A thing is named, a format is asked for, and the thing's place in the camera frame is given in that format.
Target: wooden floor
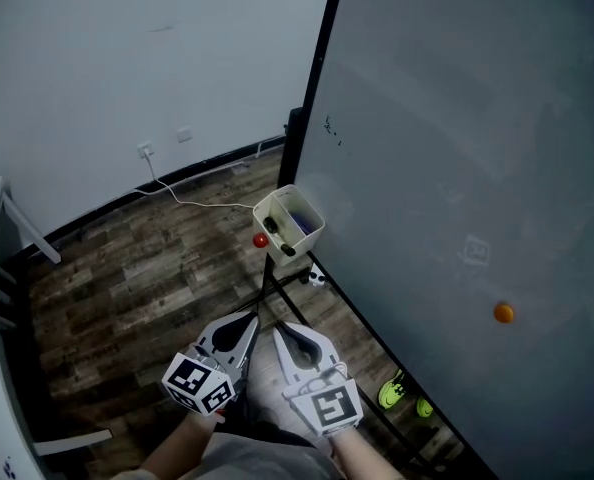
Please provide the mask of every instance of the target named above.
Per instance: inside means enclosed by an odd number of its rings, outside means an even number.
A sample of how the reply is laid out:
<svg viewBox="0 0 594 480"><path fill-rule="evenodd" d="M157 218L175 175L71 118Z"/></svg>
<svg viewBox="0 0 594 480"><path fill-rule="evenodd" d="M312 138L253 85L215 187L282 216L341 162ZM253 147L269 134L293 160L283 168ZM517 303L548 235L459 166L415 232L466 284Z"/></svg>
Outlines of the wooden floor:
<svg viewBox="0 0 594 480"><path fill-rule="evenodd" d="M254 205L275 187L280 158L281 150L275 150L175 190L180 199ZM68 435L109 428L114 435L77 452L91 478L137 467L183 416L159 380L174 354L208 322L257 293L264 253L251 235L250 210L179 205L162 193L64 239L58 244L60 265L41 257L30 262L32 327L62 428ZM277 276L307 263L300 260ZM374 398L396 367L341 297L330 286L299 281L287 292ZM277 319L296 320L276 294L259 305L259 313L263 332L251 364L249 398L270 407L286 430L315 441L281 398L284 379L269 332ZM387 416L441 471L463 445L436 414L416 416L414 404L406 396ZM362 433L402 467L404 447L365 412ZM329 453L325 440L316 444Z"/></svg>

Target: wrist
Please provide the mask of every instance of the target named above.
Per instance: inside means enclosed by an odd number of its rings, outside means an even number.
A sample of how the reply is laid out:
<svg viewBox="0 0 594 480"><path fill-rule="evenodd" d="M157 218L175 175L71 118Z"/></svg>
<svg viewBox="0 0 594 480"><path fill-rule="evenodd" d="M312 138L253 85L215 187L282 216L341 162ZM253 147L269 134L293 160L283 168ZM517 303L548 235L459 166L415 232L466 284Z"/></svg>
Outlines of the wrist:
<svg viewBox="0 0 594 480"><path fill-rule="evenodd" d="M210 416L202 416L195 412L189 412L181 423L184 430L190 433L210 433L215 430L215 425L219 422L219 417L215 414Z"/></svg>
<svg viewBox="0 0 594 480"><path fill-rule="evenodd" d="M331 443L333 443L335 445L340 445L342 443L352 440L356 434L357 434L357 429L355 428L354 425L351 425L351 426L346 427L338 432L335 432L331 436L328 436L328 439L330 440Z"/></svg>

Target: wall socket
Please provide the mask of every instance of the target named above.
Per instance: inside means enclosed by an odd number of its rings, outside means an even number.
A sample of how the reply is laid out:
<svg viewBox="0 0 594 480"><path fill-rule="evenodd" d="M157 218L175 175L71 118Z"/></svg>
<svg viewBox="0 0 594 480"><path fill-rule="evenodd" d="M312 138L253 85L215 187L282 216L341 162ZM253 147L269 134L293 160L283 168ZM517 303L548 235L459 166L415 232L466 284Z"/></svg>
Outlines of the wall socket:
<svg viewBox="0 0 594 480"><path fill-rule="evenodd" d="M147 156L155 154L152 142L144 142L143 144L140 144L137 146L137 151L139 152L139 158L146 158Z"/></svg>
<svg viewBox="0 0 594 480"><path fill-rule="evenodd" d="M177 130L177 142L186 142L193 138L193 135L190 130L190 126L184 126Z"/></svg>

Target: shoe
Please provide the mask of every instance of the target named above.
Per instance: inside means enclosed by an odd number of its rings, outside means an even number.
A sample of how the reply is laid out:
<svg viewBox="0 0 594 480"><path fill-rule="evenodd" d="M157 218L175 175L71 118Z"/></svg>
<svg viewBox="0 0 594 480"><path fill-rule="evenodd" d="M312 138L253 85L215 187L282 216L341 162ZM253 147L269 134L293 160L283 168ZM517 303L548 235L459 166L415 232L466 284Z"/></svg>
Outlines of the shoe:
<svg viewBox="0 0 594 480"><path fill-rule="evenodd" d="M422 418L428 418L433 413L433 406L423 396L417 399L417 414Z"/></svg>
<svg viewBox="0 0 594 480"><path fill-rule="evenodd" d="M402 381L404 379L404 372L397 370L395 376L379 390L377 401L383 409L390 409L393 405L399 402L402 397L406 394L406 391L402 387Z"/></svg>

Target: red ball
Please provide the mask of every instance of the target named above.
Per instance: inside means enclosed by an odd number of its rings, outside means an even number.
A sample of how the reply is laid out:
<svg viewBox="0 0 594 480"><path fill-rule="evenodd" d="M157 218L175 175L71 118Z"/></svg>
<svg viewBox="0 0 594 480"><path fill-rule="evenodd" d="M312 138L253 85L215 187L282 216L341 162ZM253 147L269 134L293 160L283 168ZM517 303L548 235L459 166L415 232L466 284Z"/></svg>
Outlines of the red ball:
<svg viewBox="0 0 594 480"><path fill-rule="evenodd" d="M268 237L264 233L257 233L253 237L253 243L255 244L255 247L263 249L268 245Z"/></svg>

